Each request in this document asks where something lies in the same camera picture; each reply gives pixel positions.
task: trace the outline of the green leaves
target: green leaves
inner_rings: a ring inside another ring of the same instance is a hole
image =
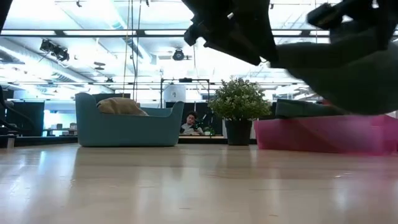
[[[263,100],[264,91],[257,83],[242,78],[222,80],[222,87],[216,90],[215,99],[209,107],[224,119],[257,119],[270,113],[270,106]]]

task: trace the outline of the pipe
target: pipe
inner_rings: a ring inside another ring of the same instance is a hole
[[[47,67],[52,72],[62,74],[63,76],[73,80],[74,82],[94,82],[93,80],[86,78],[77,72],[74,72],[67,68],[63,68],[57,62],[53,62],[52,60],[47,59],[27,48],[24,48],[7,38],[0,39],[0,48],[7,52],[9,55],[12,55],[13,57],[25,62],[27,66],[31,65],[35,67]],[[96,88],[101,93],[114,93],[112,89],[105,86],[93,86],[92,88]]]

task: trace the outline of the spotlight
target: spotlight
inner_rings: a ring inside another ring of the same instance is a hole
[[[96,70],[100,70],[103,71],[105,68],[103,68],[102,66],[105,66],[105,63],[102,62],[94,62],[95,65],[97,65],[97,67],[95,67]]]
[[[69,60],[68,49],[61,49],[56,46],[51,53],[52,56],[56,57],[59,61]]]
[[[173,59],[176,61],[181,61],[184,60],[185,56],[184,53],[182,52],[182,49],[175,49]]]
[[[114,82],[114,81],[113,81],[113,78],[108,78],[105,82],[107,82],[107,83],[112,83],[112,82]]]
[[[51,53],[52,56],[56,57],[59,61],[69,60],[68,49],[61,48],[49,40],[43,40],[40,50],[45,53]]]

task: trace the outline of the black plant pot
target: black plant pot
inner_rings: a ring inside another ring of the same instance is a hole
[[[248,146],[252,121],[225,121],[228,144],[230,146]]]

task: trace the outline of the potted plant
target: potted plant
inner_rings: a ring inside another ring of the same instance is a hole
[[[249,145],[252,121],[270,113],[270,106],[263,97],[263,90],[257,83],[241,78],[232,78],[229,82],[222,80],[209,107],[225,120],[229,145]]]

